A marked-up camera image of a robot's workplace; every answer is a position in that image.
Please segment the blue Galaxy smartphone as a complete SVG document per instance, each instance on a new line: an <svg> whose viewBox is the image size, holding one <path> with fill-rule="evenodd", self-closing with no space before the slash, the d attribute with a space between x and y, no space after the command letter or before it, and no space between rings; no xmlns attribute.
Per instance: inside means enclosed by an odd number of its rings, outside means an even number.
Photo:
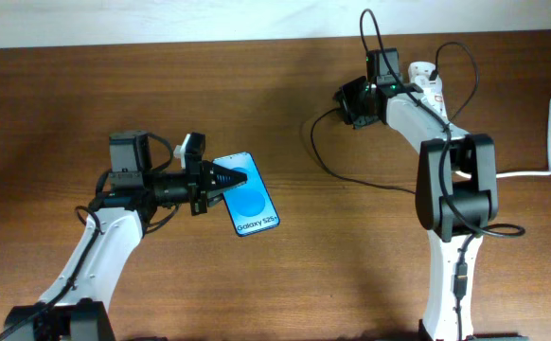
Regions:
<svg viewBox="0 0 551 341"><path fill-rule="evenodd" d="M213 162L247 175L244 185L230 189L224 194L225 204L239 237L279 226L278 213L252 154L248 152L231 154L216 158Z"/></svg>

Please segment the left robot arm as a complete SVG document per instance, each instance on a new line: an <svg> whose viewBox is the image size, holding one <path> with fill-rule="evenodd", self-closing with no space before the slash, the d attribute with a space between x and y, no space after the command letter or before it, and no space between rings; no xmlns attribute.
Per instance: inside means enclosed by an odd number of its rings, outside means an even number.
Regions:
<svg viewBox="0 0 551 341"><path fill-rule="evenodd" d="M95 197L75 213L84 232L67 264L37 303L11 309L0 340L112 340L107 311L128 257L142 239L166 224L153 221L156 210L177 213L188 204L204 214L230 189L247 181L243 172L203 158L205 136L186 135L163 144L181 169L151 162L152 133L140 130L109 137L111 167L98 179Z"/></svg>

